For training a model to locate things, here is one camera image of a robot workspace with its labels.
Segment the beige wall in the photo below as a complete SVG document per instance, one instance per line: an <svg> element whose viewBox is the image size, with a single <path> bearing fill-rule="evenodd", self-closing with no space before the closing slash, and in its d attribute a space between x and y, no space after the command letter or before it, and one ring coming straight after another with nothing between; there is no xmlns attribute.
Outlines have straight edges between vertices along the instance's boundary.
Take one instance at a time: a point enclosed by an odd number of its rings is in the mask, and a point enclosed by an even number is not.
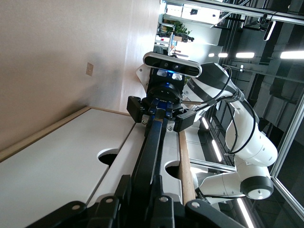
<svg viewBox="0 0 304 228"><path fill-rule="evenodd" d="M143 96L134 72L158 10L159 0L2 0L0 150L86 105L126 111Z"/></svg>

